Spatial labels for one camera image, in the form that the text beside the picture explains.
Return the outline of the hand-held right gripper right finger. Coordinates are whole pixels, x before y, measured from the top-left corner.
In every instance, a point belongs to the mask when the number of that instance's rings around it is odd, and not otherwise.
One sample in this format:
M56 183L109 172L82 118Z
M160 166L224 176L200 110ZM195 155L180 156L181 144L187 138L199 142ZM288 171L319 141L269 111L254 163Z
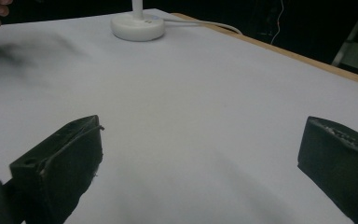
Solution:
M358 224L358 132L328 119L309 117L297 167Z

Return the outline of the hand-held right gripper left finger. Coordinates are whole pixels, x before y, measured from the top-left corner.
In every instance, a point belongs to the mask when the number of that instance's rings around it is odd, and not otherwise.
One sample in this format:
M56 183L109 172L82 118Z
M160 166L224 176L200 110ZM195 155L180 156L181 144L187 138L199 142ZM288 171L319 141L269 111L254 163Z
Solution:
M102 129L96 115L71 121L9 165L26 224L71 216L103 160Z

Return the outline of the white round lamp base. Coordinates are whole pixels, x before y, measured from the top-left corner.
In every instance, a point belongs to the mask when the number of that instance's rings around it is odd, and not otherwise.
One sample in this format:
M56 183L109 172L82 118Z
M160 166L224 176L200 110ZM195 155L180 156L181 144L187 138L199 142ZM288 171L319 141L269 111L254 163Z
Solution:
M164 35L164 20L145 14L143 0L131 0L131 5L132 12L117 14L110 21L113 35L134 42L151 41Z

